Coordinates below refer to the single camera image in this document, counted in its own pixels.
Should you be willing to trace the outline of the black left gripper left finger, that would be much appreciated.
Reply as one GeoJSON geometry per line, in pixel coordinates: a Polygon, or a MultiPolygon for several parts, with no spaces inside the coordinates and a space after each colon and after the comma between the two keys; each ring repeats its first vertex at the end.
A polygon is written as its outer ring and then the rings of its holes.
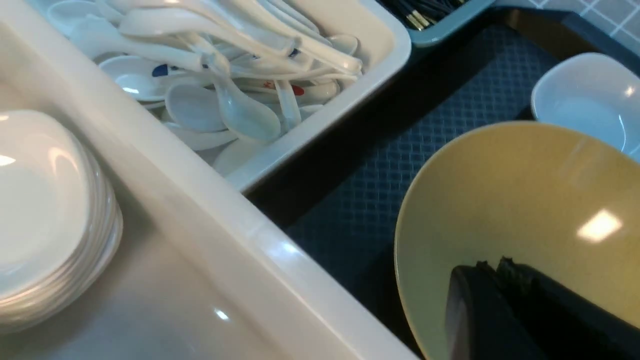
{"type": "Polygon", "coordinates": [[[450,360],[544,360],[516,319],[489,266],[459,265],[450,274],[445,337],[450,360]]]}

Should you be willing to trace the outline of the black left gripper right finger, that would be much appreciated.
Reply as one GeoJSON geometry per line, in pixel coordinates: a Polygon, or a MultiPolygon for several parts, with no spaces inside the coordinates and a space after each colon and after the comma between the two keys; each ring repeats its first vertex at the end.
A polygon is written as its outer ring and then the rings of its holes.
{"type": "Polygon", "coordinates": [[[503,257],[500,291],[549,360],[637,360],[639,328],[532,266],[503,257]]]}

